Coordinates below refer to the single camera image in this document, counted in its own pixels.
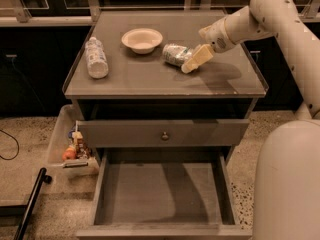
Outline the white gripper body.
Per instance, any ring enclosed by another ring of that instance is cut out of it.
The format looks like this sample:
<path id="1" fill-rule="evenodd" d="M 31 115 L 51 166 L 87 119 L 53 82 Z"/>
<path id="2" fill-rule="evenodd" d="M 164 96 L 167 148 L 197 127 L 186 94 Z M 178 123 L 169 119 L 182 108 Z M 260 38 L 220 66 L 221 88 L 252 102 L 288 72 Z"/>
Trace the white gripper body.
<path id="1" fill-rule="evenodd" d="M 216 53 L 224 53 L 236 46 L 227 34 L 225 18 L 222 18 L 208 26 L 205 29 L 204 39 L 212 46 Z"/>

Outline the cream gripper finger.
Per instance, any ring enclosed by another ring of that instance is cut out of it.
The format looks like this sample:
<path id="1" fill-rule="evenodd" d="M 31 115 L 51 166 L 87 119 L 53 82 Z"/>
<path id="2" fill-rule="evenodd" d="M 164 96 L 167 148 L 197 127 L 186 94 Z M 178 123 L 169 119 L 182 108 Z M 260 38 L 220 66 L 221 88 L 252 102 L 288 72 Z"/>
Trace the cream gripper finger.
<path id="1" fill-rule="evenodd" d="M 204 28 L 201 28 L 198 32 L 199 32 L 199 35 L 202 37 L 202 38 L 205 38 L 206 37 L 206 33 L 210 30 L 211 28 L 211 25 L 207 26 L 207 27 L 204 27 Z"/>
<path id="2" fill-rule="evenodd" d="M 183 73 L 188 74 L 199 66 L 211 60 L 214 56 L 214 50 L 209 44 L 198 45 L 192 52 L 192 55 L 181 66 Z"/>

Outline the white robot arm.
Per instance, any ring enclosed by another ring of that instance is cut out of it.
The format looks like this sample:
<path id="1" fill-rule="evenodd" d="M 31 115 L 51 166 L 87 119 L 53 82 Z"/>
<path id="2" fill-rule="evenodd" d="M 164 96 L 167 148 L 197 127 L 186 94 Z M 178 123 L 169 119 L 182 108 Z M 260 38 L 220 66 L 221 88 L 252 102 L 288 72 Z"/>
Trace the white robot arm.
<path id="1" fill-rule="evenodd" d="M 320 41 L 293 0 L 250 0 L 201 29 L 206 41 L 182 65 L 189 73 L 247 40 L 276 41 L 303 97 L 299 119 L 274 130 L 257 162 L 252 240 L 320 240 Z"/>

